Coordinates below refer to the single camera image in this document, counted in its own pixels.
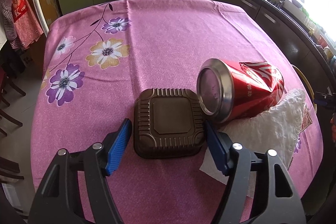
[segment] silver can rim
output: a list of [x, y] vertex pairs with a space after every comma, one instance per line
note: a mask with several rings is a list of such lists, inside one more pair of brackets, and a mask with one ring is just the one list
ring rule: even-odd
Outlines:
[[[201, 96], [201, 78], [203, 73], [208, 69], [210, 69], [216, 75], [220, 89], [221, 100], [219, 101], [219, 104], [217, 105], [214, 112], [211, 112], [206, 108]], [[217, 123], [222, 123], [229, 118], [233, 109], [235, 90], [231, 72], [223, 61], [216, 58], [210, 58], [202, 64], [197, 76], [196, 91], [199, 104], [209, 119]]]

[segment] metal screw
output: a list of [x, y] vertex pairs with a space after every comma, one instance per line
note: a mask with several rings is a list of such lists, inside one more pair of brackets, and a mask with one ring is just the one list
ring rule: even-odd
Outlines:
[[103, 147], [103, 145], [101, 144], [101, 143], [94, 143], [93, 145], [92, 145], [92, 148], [94, 149], [94, 150], [98, 150], [98, 149], [100, 149], [100, 148], [102, 148]]
[[277, 152], [274, 149], [268, 150], [267, 153], [272, 157], [275, 157], [277, 155]]
[[234, 143], [232, 146], [235, 150], [241, 150], [243, 148], [243, 146], [240, 143]]
[[59, 156], [64, 156], [66, 153], [67, 153], [67, 151], [66, 151], [64, 148], [60, 149], [60, 150], [57, 152], [57, 154], [58, 154]]

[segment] red checkered apron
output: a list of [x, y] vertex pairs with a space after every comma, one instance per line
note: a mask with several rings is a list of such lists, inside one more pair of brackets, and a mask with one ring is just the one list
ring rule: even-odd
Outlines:
[[24, 0], [27, 6], [27, 12], [14, 22], [15, 30], [19, 36], [24, 49], [31, 43], [37, 41], [43, 34], [43, 30], [38, 22], [28, 0]]

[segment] flower print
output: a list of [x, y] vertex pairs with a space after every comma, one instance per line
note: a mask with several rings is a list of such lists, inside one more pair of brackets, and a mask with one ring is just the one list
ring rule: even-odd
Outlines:
[[61, 54], [68, 53], [70, 49], [75, 45], [75, 40], [76, 39], [73, 36], [63, 37], [56, 47], [53, 59], [58, 59]]
[[41, 83], [41, 90], [45, 88], [45, 86], [47, 85], [47, 79], [50, 77], [51, 73], [49, 72], [49, 70], [46, 71], [44, 77], [43, 77], [43, 81]]
[[103, 25], [102, 30], [106, 30], [105, 33], [117, 33], [118, 31], [126, 31], [126, 29], [131, 26], [129, 23], [131, 21], [126, 18], [117, 17], [115, 19], [110, 19], [109, 23]]
[[64, 102], [71, 102], [74, 98], [74, 90], [83, 85], [84, 74], [85, 72], [79, 70], [79, 65], [68, 64], [64, 70], [59, 69], [50, 78], [51, 87], [46, 92], [49, 97], [48, 102], [51, 104], [56, 100], [58, 106], [63, 105]]
[[301, 149], [301, 140], [300, 140], [300, 135], [299, 135], [296, 145], [295, 145], [294, 153], [298, 153], [300, 149]]
[[129, 45], [121, 45], [122, 43], [122, 39], [115, 38], [99, 41], [90, 48], [91, 54], [86, 57], [89, 66], [98, 64], [101, 69], [118, 66], [119, 58], [129, 55]]

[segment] yellow flower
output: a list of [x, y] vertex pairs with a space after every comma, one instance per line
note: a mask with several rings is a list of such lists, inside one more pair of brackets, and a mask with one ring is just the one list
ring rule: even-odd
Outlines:
[[43, 78], [43, 81], [41, 83], [41, 88], [40, 90], [44, 89], [45, 86], [47, 85], [47, 80], [48, 78], [50, 77], [51, 73], [49, 72], [49, 70], [46, 71], [45, 75], [44, 75], [44, 78]]
[[98, 64], [101, 69], [118, 66], [119, 58], [129, 55], [129, 45], [121, 45], [122, 42], [122, 39], [115, 38], [97, 42], [90, 48], [91, 54], [86, 57], [89, 66]]

